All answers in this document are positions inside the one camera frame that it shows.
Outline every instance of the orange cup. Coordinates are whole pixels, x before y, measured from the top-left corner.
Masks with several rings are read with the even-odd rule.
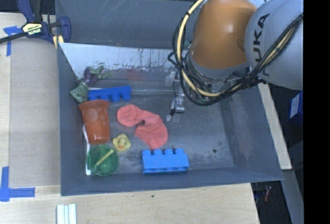
[[[79,104],[90,144],[104,144],[110,140],[109,102],[95,99]]]

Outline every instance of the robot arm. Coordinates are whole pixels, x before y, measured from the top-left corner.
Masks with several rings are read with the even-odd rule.
[[[183,58],[185,25],[201,3]],[[303,0],[271,0],[258,9],[248,0],[197,0],[174,37],[181,87],[195,104],[211,105],[260,82],[302,89]]]

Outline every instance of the pink towel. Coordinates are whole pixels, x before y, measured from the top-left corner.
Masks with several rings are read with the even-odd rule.
[[[144,140],[151,150],[158,149],[167,142],[169,133],[161,117],[135,105],[126,105],[118,109],[117,120],[124,126],[140,124],[134,135]]]

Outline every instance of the yellow rubber duck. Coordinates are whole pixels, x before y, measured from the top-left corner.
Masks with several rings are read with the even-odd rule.
[[[116,138],[112,139],[112,144],[118,152],[126,151],[130,149],[131,143],[126,134],[119,134]]]

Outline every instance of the blue toy block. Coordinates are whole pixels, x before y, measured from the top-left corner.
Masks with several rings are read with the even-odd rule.
[[[120,97],[122,97],[123,100],[130,100],[131,99],[130,93],[131,93],[130,86],[90,90],[88,92],[88,100],[111,99],[112,102],[118,102],[120,101]]]
[[[2,168],[1,187],[0,187],[0,201],[8,202],[10,198],[16,197],[34,197],[35,187],[26,188],[9,188],[8,187],[9,167]]]
[[[188,156],[182,148],[143,150],[141,169],[144,174],[185,172],[189,167]]]
[[[8,36],[14,35],[16,33],[22,33],[23,32],[21,30],[21,28],[19,28],[17,26],[5,27],[4,31]],[[7,43],[7,57],[10,56],[10,55],[11,55],[11,41],[8,41],[8,43]]]

